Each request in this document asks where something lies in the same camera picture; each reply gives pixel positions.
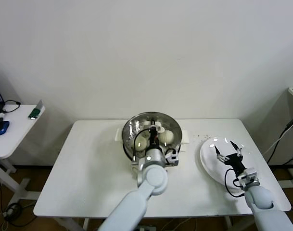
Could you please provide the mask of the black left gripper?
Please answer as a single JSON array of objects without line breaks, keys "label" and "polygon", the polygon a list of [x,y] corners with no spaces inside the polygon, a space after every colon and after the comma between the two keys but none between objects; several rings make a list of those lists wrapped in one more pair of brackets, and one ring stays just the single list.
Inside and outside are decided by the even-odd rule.
[{"label": "black left gripper", "polygon": [[151,121],[150,126],[150,137],[149,137],[149,148],[160,148],[159,139],[157,138],[158,131],[161,131],[161,123]]}]

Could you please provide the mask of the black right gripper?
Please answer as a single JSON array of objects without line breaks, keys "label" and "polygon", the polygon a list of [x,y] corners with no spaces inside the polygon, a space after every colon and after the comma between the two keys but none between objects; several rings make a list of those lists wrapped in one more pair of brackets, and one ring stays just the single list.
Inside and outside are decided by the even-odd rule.
[{"label": "black right gripper", "polygon": [[242,163],[242,148],[239,148],[238,145],[233,141],[230,141],[230,143],[232,144],[233,148],[236,150],[237,153],[224,156],[220,153],[219,149],[216,146],[214,146],[217,159],[220,162],[224,162],[225,165],[231,166],[235,172],[235,175],[240,175],[246,170],[246,167]]}]

